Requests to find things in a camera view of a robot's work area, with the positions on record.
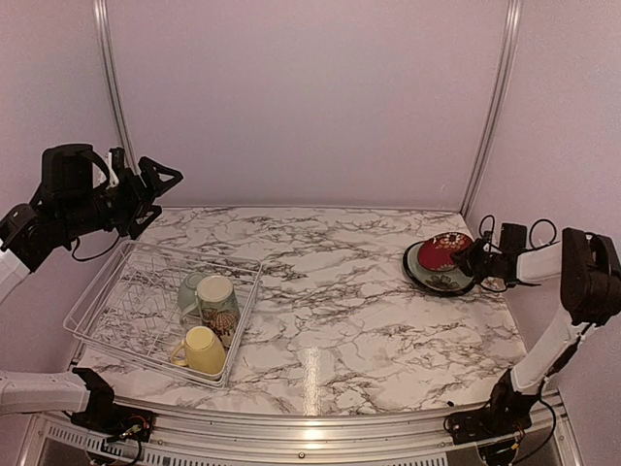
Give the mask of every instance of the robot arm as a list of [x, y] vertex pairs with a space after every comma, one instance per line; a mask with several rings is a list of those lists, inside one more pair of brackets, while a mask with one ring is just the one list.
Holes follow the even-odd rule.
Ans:
[[455, 444], [509, 434], [518, 424], [530, 427], [529, 412], [548, 379], [567, 365], [590, 331], [621, 311], [621, 265], [610, 238], [566, 228], [562, 242], [526, 250], [526, 227], [504, 224], [496, 250], [489, 240], [453, 254], [462, 272], [478, 283], [501, 278], [507, 287], [560, 276], [561, 304], [533, 349], [501, 376], [488, 404], [446, 419]]
[[[92, 166], [103, 181], [93, 186]], [[108, 161], [86, 144], [47, 149], [42, 182], [28, 204], [19, 204], [0, 220], [0, 304], [59, 247], [94, 231], [116, 230], [136, 239], [161, 214], [156, 198], [183, 176], [142, 157], [140, 174], [125, 167], [123, 149], [112, 149]], [[76, 425], [127, 435], [136, 419], [150, 424], [152, 413], [114, 403], [110, 386], [90, 369], [63, 374], [0, 371], [0, 414], [68, 411]], [[136, 434], [147, 440], [149, 431]]]

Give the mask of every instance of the marble countertop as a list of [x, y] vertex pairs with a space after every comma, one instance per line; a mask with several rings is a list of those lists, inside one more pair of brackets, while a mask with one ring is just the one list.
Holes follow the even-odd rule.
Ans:
[[458, 214], [367, 209], [166, 209], [142, 242], [263, 261], [228, 386], [208, 388], [87, 348], [117, 395], [197, 409], [361, 415], [484, 401], [525, 348], [502, 296], [425, 295], [404, 250]]

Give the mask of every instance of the wire dish rack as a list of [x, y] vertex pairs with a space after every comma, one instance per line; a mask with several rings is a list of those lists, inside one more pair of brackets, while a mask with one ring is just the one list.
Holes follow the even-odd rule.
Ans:
[[[125, 241], [108, 259], [64, 320], [86, 345], [124, 361], [185, 381], [226, 385], [254, 303], [261, 262]], [[180, 324], [177, 292], [192, 272], [228, 277], [235, 287], [240, 320], [222, 372], [207, 375], [170, 362], [187, 330], [201, 325], [189, 316]]]

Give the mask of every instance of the white wall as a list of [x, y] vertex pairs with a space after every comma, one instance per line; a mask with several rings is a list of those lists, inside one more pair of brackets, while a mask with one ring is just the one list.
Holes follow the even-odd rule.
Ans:
[[109, 10], [134, 150], [185, 174], [168, 202], [459, 209], [506, 1]]
[[[0, 1], [0, 216], [30, 200], [48, 147], [117, 144], [94, 33], [92, 2]], [[82, 253], [114, 235], [89, 236]], [[101, 262], [52, 257], [0, 306], [0, 368], [64, 369], [73, 343], [62, 319]], [[25, 416], [0, 418], [0, 463], [15, 464]]]
[[[621, 252], [621, 4], [526, 0], [508, 96], [469, 217], [531, 224], [547, 216], [612, 237]], [[507, 293], [531, 346], [559, 284]], [[587, 341], [560, 377], [585, 464], [619, 464], [621, 317]]]

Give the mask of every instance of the decorated plate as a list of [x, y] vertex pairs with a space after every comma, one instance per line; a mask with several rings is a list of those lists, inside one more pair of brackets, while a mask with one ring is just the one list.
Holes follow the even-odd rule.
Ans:
[[408, 277], [424, 291], [439, 296], [461, 296], [474, 287], [473, 278], [466, 276], [459, 269], [448, 271], [430, 271], [418, 262], [418, 251], [424, 241], [415, 243], [406, 249], [403, 266]]

